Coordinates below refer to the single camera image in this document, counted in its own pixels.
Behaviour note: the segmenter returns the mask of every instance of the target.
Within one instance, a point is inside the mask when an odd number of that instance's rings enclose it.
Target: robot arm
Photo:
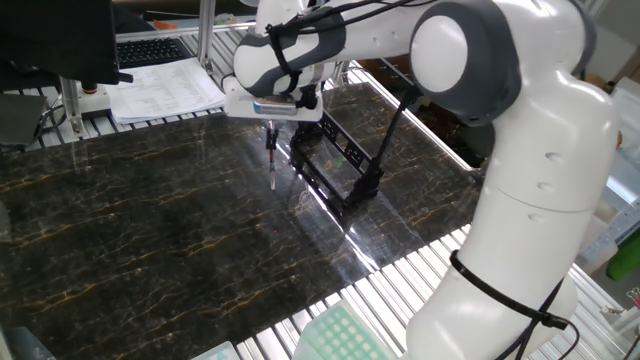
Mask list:
[[[402,3],[418,6],[351,23],[389,5],[332,0],[302,15],[321,20],[280,34],[289,67],[283,69],[274,38],[261,29],[295,23],[299,19],[291,19],[306,10],[290,0],[263,0],[258,33],[241,42],[236,77],[225,80],[226,110],[317,121],[322,99],[316,84],[333,73],[336,61],[409,53],[416,82],[434,102],[471,126],[492,122],[496,129],[473,228],[458,259],[497,291],[538,309],[571,267],[616,147],[619,116],[611,100],[571,75],[590,56],[593,28],[569,0]],[[340,7],[348,9],[331,10]],[[296,81],[290,74],[298,71]],[[317,97],[315,107],[295,105],[305,92]],[[288,107],[263,106],[262,98],[278,93],[293,97]],[[569,318],[576,301],[566,279],[550,312]],[[411,319],[405,356],[496,359],[530,321],[451,269]],[[538,325],[524,353],[556,333]]]

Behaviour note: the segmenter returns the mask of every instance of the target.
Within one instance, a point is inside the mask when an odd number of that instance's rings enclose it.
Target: marble tabletop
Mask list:
[[[325,101],[374,154],[394,108],[367,84]],[[406,117],[349,228],[289,165],[293,123],[270,189],[264,125],[212,115],[0,159],[0,325],[60,360],[188,360],[471,220],[478,187]],[[332,145],[310,151],[348,191]]]

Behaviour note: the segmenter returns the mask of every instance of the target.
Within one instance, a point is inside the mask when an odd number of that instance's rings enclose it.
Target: black metal holder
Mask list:
[[[373,198],[378,194],[380,179],[384,175],[384,170],[381,168],[384,153],[389,146],[403,111],[407,106],[415,102],[418,96],[420,96],[420,91],[417,88],[411,87],[407,90],[391,120],[391,124],[389,124],[380,149],[373,158],[326,112],[317,124],[299,123],[298,130],[291,138],[291,163],[318,196],[323,198],[325,204],[333,213],[343,216],[363,200]],[[356,171],[361,174],[347,197],[342,197],[331,182],[322,175],[310,158],[300,149],[300,144],[311,139],[319,139],[320,135],[324,135]],[[344,143],[344,141],[340,141],[342,140],[340,138],[346,140],[346,146],[340,145]],[[320,191],[322,185],[326,187],[330,194],[325,195]]]

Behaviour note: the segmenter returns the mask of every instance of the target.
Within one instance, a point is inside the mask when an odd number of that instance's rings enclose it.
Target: metal post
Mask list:
[[[78,85],[76,81],[60,77],[60,86],[62,87],[62,104],[64,105],[64,111],[67,114],[67,121],[71,125],[73,135],[76,137],[86,137],[86,131],[82,123],[82,112],[80,111]]]
[[[200,0],[200,28],[198,31],[198,60],[209,75],[213,74],[210,53],[213,20],[216,15],[216,0]]]
[[[351,61],[341,61],[338,63],[338,66],[336,66],[336,70],[331,76],[331,80],[336,87],[343,87],[348,84],[349,78],[347,72],[349,71],[350,65]]]

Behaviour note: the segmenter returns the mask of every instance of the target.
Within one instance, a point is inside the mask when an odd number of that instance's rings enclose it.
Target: paper document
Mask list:
[[[224,106],[224,94],[196,58],[126,72],[133,75],[133,83],[105,86],[111,113],[121,124]]]

